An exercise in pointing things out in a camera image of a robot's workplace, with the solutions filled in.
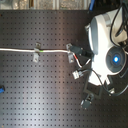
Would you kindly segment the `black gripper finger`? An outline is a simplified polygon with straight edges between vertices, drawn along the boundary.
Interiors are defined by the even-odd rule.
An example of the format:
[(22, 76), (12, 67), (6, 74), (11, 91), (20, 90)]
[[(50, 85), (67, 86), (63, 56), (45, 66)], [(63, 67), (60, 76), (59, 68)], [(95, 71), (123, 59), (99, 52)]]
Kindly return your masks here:
[(75, 54), (78, 54), (78, 55), (82, 55), (82, 56), (93, 56), (93, 53), (90, 52), (90, 51), (87, 51), (81, 47), (77, 47), (77, 46), (71, 46), (70, 48), (70, 51), (75, 53)]

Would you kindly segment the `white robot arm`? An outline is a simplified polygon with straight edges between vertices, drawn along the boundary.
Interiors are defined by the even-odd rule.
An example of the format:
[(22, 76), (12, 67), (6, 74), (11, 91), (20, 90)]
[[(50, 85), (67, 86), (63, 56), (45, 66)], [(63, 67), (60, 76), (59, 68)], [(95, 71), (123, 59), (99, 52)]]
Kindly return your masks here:
[(87, 73), (84, 92), (87, 97), (81, 101), (86, 109), (94, 98), (100, 98), (102, 90), (109, 96), (119, 96), (126, 88), (116, 93), (109, 89), (110, 76), (119, 74), (125, 67), (128, 53), (128, 9), (121, 5), (118, 9), (94, 16), (85, 27), (90, 51), (70, 46), (70, 51), (79, 68), (73, 72), (78, 79)]

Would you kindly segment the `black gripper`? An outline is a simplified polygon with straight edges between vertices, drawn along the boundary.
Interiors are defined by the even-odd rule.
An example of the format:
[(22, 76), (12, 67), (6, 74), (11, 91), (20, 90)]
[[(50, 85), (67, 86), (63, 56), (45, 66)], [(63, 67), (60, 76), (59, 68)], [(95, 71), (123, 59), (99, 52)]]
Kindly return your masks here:
[(96, 85), (95, 83), (90, 82), (91, 73), (87, 74), (84, 93), (87, 93), (87, 97), (81, 101), (81, 107), (87, 109), (94, 98), (100, 98), (102, 95), (103, 87), (101, 85)]

